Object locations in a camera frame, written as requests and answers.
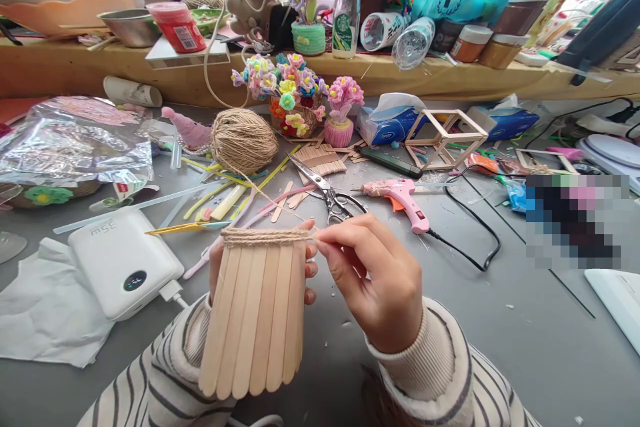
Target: striped sweater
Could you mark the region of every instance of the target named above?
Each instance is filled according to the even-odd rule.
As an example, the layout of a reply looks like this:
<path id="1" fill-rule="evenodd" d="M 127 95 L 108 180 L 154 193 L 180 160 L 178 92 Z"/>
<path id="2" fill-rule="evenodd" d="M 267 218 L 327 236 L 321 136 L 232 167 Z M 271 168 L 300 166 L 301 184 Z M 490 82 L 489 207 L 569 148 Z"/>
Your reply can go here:
<path id="1" fill-rule="evenodd" d="M 223 427 L 235 405 L 198 390 L 211 308 L 208 296 L 184 310 L 98 397 L 79 427 Z M 423 425 L 539 427 L 508 381 L 470 346 L 455 318 L 423 298 L 413 345 L 371 354 L 390 395 Z"/>

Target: gray table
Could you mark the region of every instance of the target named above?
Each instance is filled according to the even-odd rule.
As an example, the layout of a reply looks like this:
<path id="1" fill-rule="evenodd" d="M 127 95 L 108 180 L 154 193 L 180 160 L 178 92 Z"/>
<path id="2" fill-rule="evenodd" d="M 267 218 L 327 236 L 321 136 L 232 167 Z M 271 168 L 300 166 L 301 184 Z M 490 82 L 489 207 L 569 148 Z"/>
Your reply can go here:
<path id="1" fill-rule="evenodd" d="M 275 162 L 290 149 L 281 144 Z M 404 156 L 401 151 L 395 152 Z M 394 178 L 371 162 L 351 164 L 346 174 L 331 177 L 335 188 L 346 191 L 363 181 Z M 162 194 L 192 186 L 199 172 L 183 166 L 169 169 L 169 158 L 155 161 L 157 183 Z M 265 189 L 272 198 L 288 180 L 300 185 L 290 165 Z M 65 242 L 67 235 L 54 236 L 51 229 L 89 216 L 87 207 L 100 197 L 111 195 L 103 187 L 94 196 L 67 205 L 42 210 L 11 211 L 2 215 L 8 230 L 28 238 L 27 249 L 0 266 L 0 288 L 17 275 L 17 263 L 37 249 L 38 241 L 51 236 Z M 453 191 L 468 202 L 479 198 L 477 182 L 461 181 Z M 574 427 L 574 417 L 587 425 L 636 426 L 636 403 L 640 388 L 640 359 L 594 294 L 589 308 L 592 319 L 544 270 L 527 266 L 525 245 L 487 202 L 472 208 L 492 226 L 503 242 L 489 272 L 482 274 L 459 254 L 432 238 L 423 242 L 409 229 L 401 212 L 391 213 L 385 199 L 363 198 L 365 205 L 387 222 L 423 266 L 426 295 L 445 304 L 461 323 L 467 339 L 483 351 L 506 375 L 524 405 L 544 426 Z M 492 237 L 443 193 L 420 195 L 421 206 L 440 235 L 483 261 L 493 247 Z M 257 198 L 248 218 L 264 199 Z M 173 207 L 167 202 L 145 209 L 158 226 Z M 314 217 L 320 227 L 326 223 L 324 205 L 308 197 L 297 209 L 303 217 Z M 174 224 L 181 223 L 179 214 Z M 283 213 L 278 228 L 298 222 Z M 262 226 L 271 227 L 269 220 Z M 165 238 L 186 268 L 200 257 L 213 236 L 207 233 L 174 234 Z M 274 394 L 246 398 L 238 403 L 234 417 L 250 424 L 266 414 L 280 414 L 288 426 L 365 425 L 360 397 L 362 365 L 372 365 L 363 335 L 335 287 L 322 257 L 319 273 L 308 282 L 318 292 L 314 306 L 305 309 L 305 352 L 299 373 L 289 386 Z M 207 291 L 208 271 L 203 268 L 184 285 L 183 297 L 192 302 Z M 506 307 L 515 306 L 514 310 Z M 118 323 L 96 363 L 84 370 L 65 365 L 0 360 L 0 425 L 73 426 L 95 397 L 178 314 L 175 304 L 157 298 L 130 320 Z"/>

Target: pink glue gun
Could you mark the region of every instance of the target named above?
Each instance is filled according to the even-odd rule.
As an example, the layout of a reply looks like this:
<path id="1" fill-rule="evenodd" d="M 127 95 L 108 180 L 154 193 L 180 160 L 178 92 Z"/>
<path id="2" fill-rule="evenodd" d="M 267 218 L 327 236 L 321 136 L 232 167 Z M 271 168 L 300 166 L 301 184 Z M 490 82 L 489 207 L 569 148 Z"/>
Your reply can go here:
<path id="1" fill-rule="evenodd" d="M 415 184 L 410 179 L 379 180 L 365 183 L 361 188 L 369 197 L 384 197 L 391 200 L 393 211 L 404 210 L 411 220 L 411 231 L 414 234 L 425 234 L 429 231 L 429 220 L 415 204 L 411 194 L 415 192 Z"/>

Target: black cable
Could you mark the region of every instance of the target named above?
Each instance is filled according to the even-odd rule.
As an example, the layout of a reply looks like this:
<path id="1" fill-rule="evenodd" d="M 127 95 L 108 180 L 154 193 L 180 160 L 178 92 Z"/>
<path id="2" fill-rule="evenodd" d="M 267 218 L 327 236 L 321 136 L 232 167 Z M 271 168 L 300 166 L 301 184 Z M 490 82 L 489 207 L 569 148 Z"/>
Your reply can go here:
<path id="1" fill-rule="evenodd" d="M 449 180 L 447 180 L 446 183 L 454 182 L 456 179 L 458 179 L 460 177 L 463 177 L 465 175 L 465 173 L 467 172 L 467 170 L 469 170 L 471 168 L 477 168 L 477 167 L 488 171 L 491 175 L 497 175 L 493 170 L 485 167 L 484 165 L 478 165 L 477 163 L 474 163 L 473 165 L 469 165 L 469 167 L 465 168 L 462 172 L 460 172 L 457 175 L 451 177 Z M 508 174 L 508 173 L 500 173 L 500 175 L 502 175 L 504 177 L 526 177 L 526 175 L 517 175 L 517 174 Z M 480 225 L 482 225 L 493 236 L 493 238 L 495 238 L 495 242 L 496 242 L 495 249 L 493 249 L 489 253 L 487 258 L 485 259 L 485 263 L 481 266 L 474 259 L 469 257 L 465 252 L 460 250 L 458 247 L 454 246 L 453 244 L 451 244 L 451 243 L 447 242 L 445 239 L 443 239 L 439 234 L 434 232 L 433 229 L 430 229 L 427 233 L 431 237 L 433 237 L 436 240 L 439 240 L 440 242 L 445 244 L 446 246 L 449 246 L 449 247 L 453 248 L 456 252 L 458 252 L 464 258 L 469 260 L 480 272 L 486 272 L 487 270 L 489 270 L 489 266 L 491 265 L 491 260 L 493 260 L 493 258 L 496 256 L 496 254 L 500 251 L 500 248 L 502 247 L 502 242 L 500 242 L 500 238 L 498 237 L 498 234 L 496 234 L 494 232 L 494 230 L 491 227 L 489 227 L 489 225 L 487 225 L 487 223 L 478 216 L 477 213 L 475 213 L 467 205 L 465 205 L 464 203 L 460 202 L 456 197 L 454 197 L 453 194 L 449 191 L 449 187 L 445 187 L 445 193 L 455 203 L 457 203 L 461 207 L 464 207 L 464 209 L 466 211 L 468 211 L 480 223 Z"/>
<path id="2" fill-rule="evenodd" d="M 631 99 L 628 99 L 628 98 L 626 98 L 626 97 L 618 97 L 618 98 L 615 98 L 615 99 L 613 99 L 613 100 L 609 100 L 609 101 L 606 101 L 606 102 L 602 102 L 602 103 L 595 103 L 594 105 L 590 105 L 589 107 L 584 107 L 584 108 L 581 108 L 581 109 L 578 109 L 578 110 L 573 110 L 573 111 L 570 111 L 570 112 L 567 112 L 567 113 L 563 113 L 562 115 L 558 115 L 557 117 L 554 117 L 554 118 L 553 118 L 553 120 L 551 120 L 551 121 L 549 122 L 549 125 L 547 125 L 547 127 L 545 127 L 545 129 L 544 129 L 542 132 L 538 133 L 538 135 L 536 135 L 533 139 L 529 140 L 529 141 L 527 142 L 527 145 L 525 145 L 525 149 L 528 149 L 528 148 L 529 148 L 529 146 L 530 146 L 530 145 L 531 145 L 535 140 L 538 140 L 538 139 L 539 139 L 539 138 L 540 138 L 540 137 L 541 137 L 541 136 L 542 136 L 542 135 L 547 131 L 547 129 L 553 125 L 553 122 L 555 122 L 556 120 L 558 120 L 560 117 L 564 117 L 565 115 L 571 115 L 572 113 L 582 112 L 582 111 L 588 110 L 588 109 L 590 109 L 590 108 L 600 107 L 601 105 L 607 105 L 608 103 L 613 103 L 613 102 L 615 102 L 616 100 L 624 100 L 624 101 L 628 101 L 628 102 L 629 102 L 629 107 L 633 107 L 633 102 L 631 101 Z"/>

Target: red container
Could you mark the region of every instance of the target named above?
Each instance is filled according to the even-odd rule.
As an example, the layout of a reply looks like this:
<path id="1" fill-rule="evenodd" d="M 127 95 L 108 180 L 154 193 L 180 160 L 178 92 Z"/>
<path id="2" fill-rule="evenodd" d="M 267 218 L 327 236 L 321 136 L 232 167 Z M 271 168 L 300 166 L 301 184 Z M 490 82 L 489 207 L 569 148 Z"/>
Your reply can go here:
<path id="1" fill-rule="evenodd" d="M 184 3 L 150 3 L 147 10 L 177 53 L 191 53 L 207 48 L 205 39 Z"/>

